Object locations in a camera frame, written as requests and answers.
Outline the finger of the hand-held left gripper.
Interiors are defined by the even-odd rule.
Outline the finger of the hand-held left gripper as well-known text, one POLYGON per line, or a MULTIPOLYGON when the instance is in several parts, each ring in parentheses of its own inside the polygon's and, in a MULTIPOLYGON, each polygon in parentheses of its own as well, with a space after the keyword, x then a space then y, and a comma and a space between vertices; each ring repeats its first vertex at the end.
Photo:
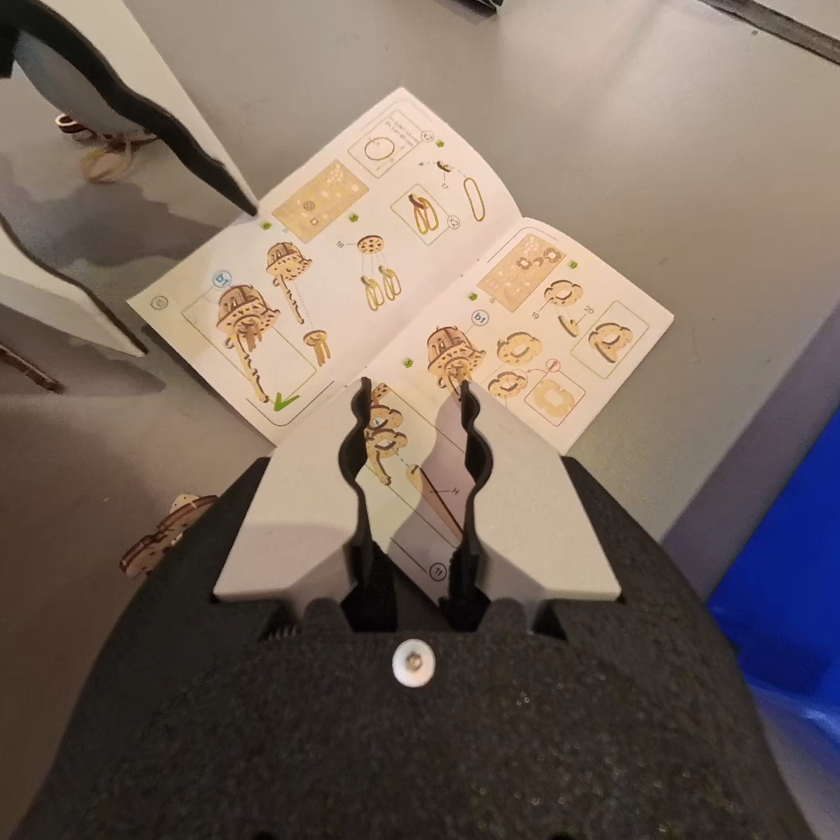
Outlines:
POLYGON ((134 358, 148 353, 114 312, 87 288, 30 255, 4 217, 1 303, 76 339, 134 358))
POLYGON ((149 36, 120 1, 2 1, 2 77, 99 135, 154 136, 250 215, 258 201, 149 36))

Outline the dark brown wooden key part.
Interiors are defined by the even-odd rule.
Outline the dark brown wooden key part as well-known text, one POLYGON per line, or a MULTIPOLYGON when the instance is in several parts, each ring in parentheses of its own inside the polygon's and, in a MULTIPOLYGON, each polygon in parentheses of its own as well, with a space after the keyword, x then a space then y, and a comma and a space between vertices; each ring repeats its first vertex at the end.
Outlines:
POLYGON ((55 394, 65 392, 65 386, 59 380, 45 373, 37 365, 29 362, 4 344, 1 344, 1 362, 18 371, 45 391, 55 394))

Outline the dark grey strip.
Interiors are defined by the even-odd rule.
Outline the dark grey strip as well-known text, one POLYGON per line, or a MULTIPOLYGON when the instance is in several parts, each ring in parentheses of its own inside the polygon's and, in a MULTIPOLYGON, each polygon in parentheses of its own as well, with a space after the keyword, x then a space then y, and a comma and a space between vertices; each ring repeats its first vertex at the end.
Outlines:
POLYGON ((737 19, 759 32, 839 65, 839 38, 754 1, 703 1, 704 5, 737 19))

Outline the wooden dome model with rubber bands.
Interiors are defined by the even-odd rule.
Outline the wooden dome model with rubber bands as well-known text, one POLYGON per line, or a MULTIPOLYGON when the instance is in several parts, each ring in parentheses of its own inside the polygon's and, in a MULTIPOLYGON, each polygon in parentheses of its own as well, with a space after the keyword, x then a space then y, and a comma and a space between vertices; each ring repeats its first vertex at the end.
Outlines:
POLYGON ((113 184, 122 180, 131 171, 138 152, 158 140, 145 129, 98 133, 67 113, 57 115, 55 125, 87 149, 79 161, 80 173, 93 184, 113 184))

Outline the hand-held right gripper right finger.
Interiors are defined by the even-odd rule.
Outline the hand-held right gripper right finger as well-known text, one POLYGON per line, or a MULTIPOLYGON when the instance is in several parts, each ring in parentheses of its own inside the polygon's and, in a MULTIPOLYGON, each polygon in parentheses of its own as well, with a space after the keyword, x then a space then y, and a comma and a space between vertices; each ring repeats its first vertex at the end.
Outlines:
POLYGON ((530 632, 560 632, 556 602, 613 603, 622 588, 559 453, 475 383, 460 388, 465 467, 475 482, 440 609, 475 632, 512 601, 530 632))

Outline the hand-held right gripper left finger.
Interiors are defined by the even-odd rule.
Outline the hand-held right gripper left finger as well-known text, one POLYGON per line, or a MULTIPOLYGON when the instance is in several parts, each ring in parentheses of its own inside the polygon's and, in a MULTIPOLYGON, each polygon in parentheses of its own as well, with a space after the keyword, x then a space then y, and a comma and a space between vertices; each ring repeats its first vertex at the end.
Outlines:
POLYGON ((396 630, 392 565, 358 483, 371 397, 370 379, 353 381, 276 448, 214 586, 219 601, 278 602, 300 620, 329 599, 355 631, 396 630))

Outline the flower-shaped wooden model part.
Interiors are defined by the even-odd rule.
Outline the flower-shaped wooden model part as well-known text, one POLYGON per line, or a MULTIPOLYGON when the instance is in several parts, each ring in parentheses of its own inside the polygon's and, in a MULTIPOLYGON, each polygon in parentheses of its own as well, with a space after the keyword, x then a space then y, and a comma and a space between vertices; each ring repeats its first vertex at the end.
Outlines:
POLYGON ((121 558, 119 567, 129 578, 153 572, 165 554, 181 541, 185 532, 209 510, 218 496, 181 494, 171 504, 156 530, 143 536, 121 558))

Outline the blue plastic bin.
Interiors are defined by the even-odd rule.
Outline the blue plastic bin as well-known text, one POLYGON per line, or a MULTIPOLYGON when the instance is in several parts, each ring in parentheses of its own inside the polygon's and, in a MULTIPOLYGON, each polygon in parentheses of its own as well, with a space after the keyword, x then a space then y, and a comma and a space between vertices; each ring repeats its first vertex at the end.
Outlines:
POLYGON ((707 604, 748 683, 838 742, 839 412, 707 604))

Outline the paper instruction booklet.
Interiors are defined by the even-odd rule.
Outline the paper instruction booklet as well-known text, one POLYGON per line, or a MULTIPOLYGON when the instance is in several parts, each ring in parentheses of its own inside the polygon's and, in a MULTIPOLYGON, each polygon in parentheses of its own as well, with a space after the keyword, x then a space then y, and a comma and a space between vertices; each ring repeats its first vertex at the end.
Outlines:
POLYGON ((675 319, 403 88, 129 305, 276 447, 370 379, 373 538, 434 602, 473 483, 462 383, 566 455, 675 319))

